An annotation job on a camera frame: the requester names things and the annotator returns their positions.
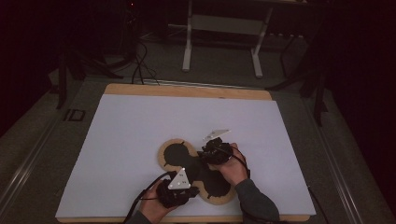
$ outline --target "person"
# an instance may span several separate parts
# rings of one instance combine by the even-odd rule
[[[231,143],[233,154],[246,162],[245,157],[238,150],[236,143]],[[243,211],[244,224],[263,223],[263,220],[279,221],[279,212],[271,199],[260,192],[253,180],[248,178],[245,166],[236,158],[231,157],[222,165],[214,165],[224,179],[234,186]],[[143,198],[156,198],[158,181]],[[143,200],[139,210],[126,222],[127,224],[157,224],[169,212],[177,207],[165,208],[158,200]]]

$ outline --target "white surface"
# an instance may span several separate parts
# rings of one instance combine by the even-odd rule
[[[159,147],[182,138],[201,150],[203,136],[230,129],[251,178],[281,215],[314,215],[304,177],[276,102],[163,96],[103,95],[56,217],[125,217],[134,198],[164,173]],[[241,214],[235,197],[211,205],[199,196],[169,216]]]

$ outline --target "metal stand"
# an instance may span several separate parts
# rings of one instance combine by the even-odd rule
[[[262,41],[272,15],[273,8],[267,10],[264,21],[242,20],[234,18],[213,17],[192,14],[192,0],[189,1],[189,15],[187,19],[187,42],[184,50],[183,72],[190,71],[191,62],[191,32],[192,29],[227,32],[243,35],[259,35],[259,40],[255,48],[251,50],[254,71],[257,78],[262,77],[262,67],[260,65],[259,51]]]

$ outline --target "white object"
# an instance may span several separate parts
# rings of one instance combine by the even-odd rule
[[[213,140],[215,138],[220,137],[222,134],[229,132],[230,130],[226,129],[226,130],[213,130],[210,134],[208,134],[205,138],[204,141],[210,141]]]
[[[189,189],[191,184],[187,178],[186,168],[182,168],[168,185],[169,189]]]

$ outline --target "floor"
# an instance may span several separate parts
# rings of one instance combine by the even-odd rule
[[[145,84],[158,84],[155,76],[160,85],[263,90],[285,80],[279,63],[279,53],[287,43],[283,37],[264,39],[260,53],[264,78],[257,79],[248,41],[230,47],[228,41],[203,38],[205,34],[196,35],[191,70],[182,72],[183,35],[180,29],[167,41],[150,34],[142,37],[139,55],[144,55],[143,44],[148,49],[142,66]],[[304,41],[299,40],[285,55],[288,71],[299,62],[302,51]],[[58,96],[47,93],[0,139],[0,223],[58,223],[55,213],[100,97],[108,83],[131,83],[135,68],[133,63],[116,69],[114,72],[123,79],[109,79],[90,68],[84,81],[69,77],[68,99],[62,109],[56,109]],[[49,75],[56,83],[57,71]],[[329,223],[396,223],[332,93],[325,92],[327,111],[322,113],[323,126],[319,127],[312,116],[314,99],[301,98],[300,86],[296,83],[271,94],[278,103],[305,181],[318,199],[314,201],[317,215],[305,223],[326,223],[325,217]],[[68,121],[64,120],[67,109],[87,113],[83,121]],[[19,179],[21,184],[12,179]]]

